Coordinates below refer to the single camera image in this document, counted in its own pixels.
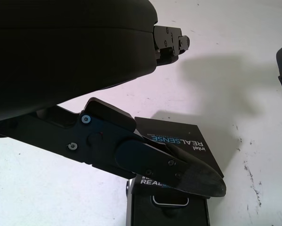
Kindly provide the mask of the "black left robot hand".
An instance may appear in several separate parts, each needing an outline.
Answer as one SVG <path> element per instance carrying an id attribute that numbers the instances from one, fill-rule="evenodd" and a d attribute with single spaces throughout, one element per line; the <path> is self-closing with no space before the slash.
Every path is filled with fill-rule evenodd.
<path id="1" fill-rule="evenodd" d="M 223 197 L 211 166 L 142 136 L 130 114 L 97 98 L 80 113 L 60 107 L 176 62 L 190 40 L 157 22 L 147 0 L 0 0 L 0 138 L 126 179 Z"/>

